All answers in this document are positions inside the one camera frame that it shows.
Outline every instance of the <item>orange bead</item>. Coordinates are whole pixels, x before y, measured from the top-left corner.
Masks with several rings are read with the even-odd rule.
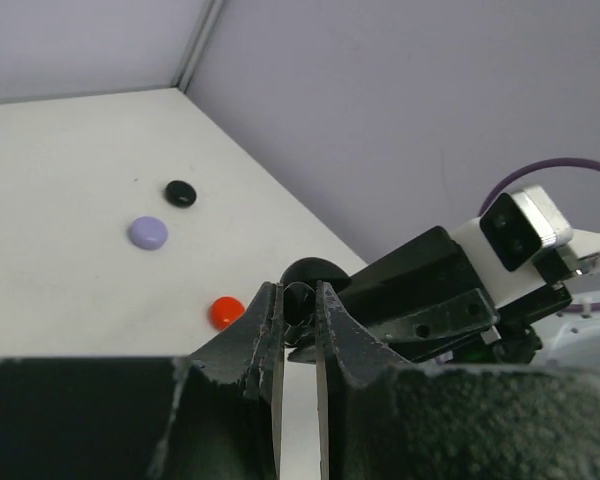
[[[218,330],[224,330],[244,313],[244,305],[233,297],[220,297],[209,309],[211,324]]]

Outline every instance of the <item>white table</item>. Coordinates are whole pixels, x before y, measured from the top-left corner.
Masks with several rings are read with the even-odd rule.
[[[181,179],[190,209],[161,195]],[[162,219],[158,251],[127,239]],[[0,105],[0,356],[172,355],[298,258],[349,248],[177,90]],[[315,369],[286,364],[282,478],[319,478]]]

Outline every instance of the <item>white wall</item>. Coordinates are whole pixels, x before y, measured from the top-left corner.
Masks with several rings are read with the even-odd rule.
[[[190,97],[373,260],[524,164],[600,159],[600,0],[236,0]],[[600,229],[600,175],[531,181]]]
[[[0,0],[0,100],[169,86],[203,0]]]

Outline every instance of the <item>small hole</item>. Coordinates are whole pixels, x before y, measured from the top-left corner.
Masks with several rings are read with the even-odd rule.
[[[472,317],[475,317],[476,315],[480,315],[480,305],[476,304],[476,303],[471,303],[467,306],[467,313],[469,315],[471,315]]]
[[[420,338],[427,338],[431,335],[431,329],[426,325],[418,325],[416,327],[416,335]]]
[[[504,228],[507,226],[507,217],[504,215],[498,215],[493,219],[493,224],[496,228]]]
[[[518,239],[514,239],[511,242],[511,251],[515,254],[515,255],[520,255],[523,251],[523,245],[522,242]]]

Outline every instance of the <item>purple button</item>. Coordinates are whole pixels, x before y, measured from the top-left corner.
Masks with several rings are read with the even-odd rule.
[[[145,250],[157,250],[169,238],[167,226],[155,217],[136,218],[129,228],[134,245]]]

